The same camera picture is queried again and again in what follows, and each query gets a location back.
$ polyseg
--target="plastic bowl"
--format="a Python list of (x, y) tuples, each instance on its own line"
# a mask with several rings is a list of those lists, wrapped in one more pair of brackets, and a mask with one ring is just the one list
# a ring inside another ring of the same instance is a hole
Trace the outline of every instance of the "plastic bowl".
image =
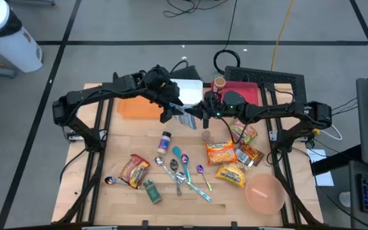
[(278, 213), (285, 203), (282, 184), (270, 174), (252, 177), (245, 188), (245, 195), (252, 209), (265, 215)]

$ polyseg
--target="trash can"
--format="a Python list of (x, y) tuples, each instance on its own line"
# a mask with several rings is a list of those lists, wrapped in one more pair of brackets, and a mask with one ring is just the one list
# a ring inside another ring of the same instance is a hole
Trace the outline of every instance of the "trash can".
[(42, 66), (42, 49), (4, 0), (0, 0), (0, 55), (25, 73)]

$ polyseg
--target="green can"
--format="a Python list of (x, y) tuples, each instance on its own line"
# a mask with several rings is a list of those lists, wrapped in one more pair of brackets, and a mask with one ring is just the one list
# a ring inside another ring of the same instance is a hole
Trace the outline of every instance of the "green can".
[(161, 195), (158, 193), (157, 188), (152, 180), (144, 182), (143, 185), (146, 188), (147, 194), (150, 197), (151, 202), (153, 202), (153, 204), (157, 204), (162, 200)]

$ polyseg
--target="gray floor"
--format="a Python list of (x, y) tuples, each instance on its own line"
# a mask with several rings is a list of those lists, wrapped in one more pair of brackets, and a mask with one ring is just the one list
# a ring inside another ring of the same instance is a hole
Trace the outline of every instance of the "gray floor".
[[(38, 41), (61, 40), (75, 0), (57, 0), (57, 6), (11, 1), (13, 11)], [(172, 2), (185, 6), (180, 0)], [(368, 0), (357, 0), (368, 25)], [(215, 4), (203, 1), (204, 7)], [(225, 40), (231, 23), (234, 1), (207, 11), (197, 11), (173, 19), (164, 0), (110, 1), (82, 0), (70, 34), (72, 40)], [(232, 40), (276, 40), (289, 1), (238, 0)], [(349, 1), (296, 0), (283, 40), (367, 41)], [(44, 66), (16, 79), (0, 77), (0, 211), (17, 168), (19, 158), (40, 103), (58, 46), (45, 45)], [(59, 188), (59, 173), (65, 164), (68, 143), (52, 122), (51, 105), (69, 90), (87, 82), (111, 81), (114, 71), (127, 74), (156, 64), (172, 68), (182, 57), (211, 81), (219, 74), (212, 57), (222, 45), (127, 45), (66, 46), (49, 101), (36, 135), (24, 175), (13, 202), (6, 227), (48, 224)], [(273, 46), (233, 45), (243, 67), (270, 69)], [(222, 55), (220, 66), (234, 65)], [(308, 100), (332, 107), (356, 97), (355, 79), (368, 77), (368, 46), (280, 46), (276, 71), (305, 75)], [(359, 143), (356, 111), (334, 117), (343, 141), (327, 136), (318, 139), (336, 150)], [(337, 200), (347, 191), (348, 169), (332, 172), (335, 186), (324, 190)], [(319, 195), (324, 220), (332, 226), (349, 227), (349, 218)]]

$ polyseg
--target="spoon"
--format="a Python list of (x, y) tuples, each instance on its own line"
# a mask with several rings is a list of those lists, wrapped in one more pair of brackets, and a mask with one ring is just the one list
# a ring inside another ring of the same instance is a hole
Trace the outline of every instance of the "spoon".
[(204, 176), (204, 168), (203, 168), (201, 165), (198, 165), (198, 166), (197, 166), (197, 171), (198, 171), (199, 173), (201, 173), (201, 175), (202, 175), (202, 176), (203, 176), (203, 178), (204, 178), (205, 183), (206, 183), (206, 184), (207, 184), (207, 186), (208, 186), (208, 190), (209, 190), (210, 192), (212, 192), (212, 187), (211, 187), (210, 183), (208, 183), (208, 181), (205, 179), (205, 176)]
[(207, 195), (205, 194), (203, 191), (201, 191), (199, 188), (197, 188), (196, 186), (194, 186), (193, 184), (191, 184), (190, 182), (187, 181), (184, 173), (182, 172), (177, 172), (176, 173), (176, 176), (178, 178), (178, 180), (183, 183), (188, 183), (188, 185), (190, 185), (191, 188), (193, 188), (196, 192), (198, 192), (200, 195), (202, 195), (203, 198), (205, 198), (207, 201), (212, 201), (212, 199)]
[(188, 169), (188, 161), (190, 159), (188, 158), (188, 156), (186, 154), (182, 154), (181, 156), (181, 163), (183, 164), (183, 168), (184, 168), (184, 171), (185, 171), (185, 176), (187, 177), (188, 179), (188, 182), (192, 183), (191, 181), (191, 177), (190, 177), (190, 171)]
[(121, 185), (128, 185), (128, 183), (126, 183), (126, 182), (124, 182), (124, 181), (122, 181), (122, 180), (116, 180), (114, 177), (112, 177), (112, 176), (108, 176), (108, 177), (106, 177), (105, 178), (105, 182), (106, 182), (106, 184), (108, 184), (108, 185), (113, 185), (113, 184), (115, 184), (115, 183), (119, 183), (119, 184), (121, 184)]
[(164, 165), (164, 158), (161, 156), (157, 156), (156, 158), (154, 158), (154, 161), (156, 162), (156, 164), (158, 164), (159, 166), (163, 166), (163, 168), (167, 171), (167, 173), (170, 175), (170, 177), (176, 181), (176, 177), (175, 175), (170, 172), (170, 170), (168, 170), (168, 168)]
[[(174, 173), (177, 172), (178, 162), (175, 159), (172, 159), (170, 161), (170, 168), (174, 171)], [(177, 185), (177, 196), (181, 196), (180, 183), (178, 181), (177, 174), (175, 174), (175, 175), (176, 175), (176, 185)]]

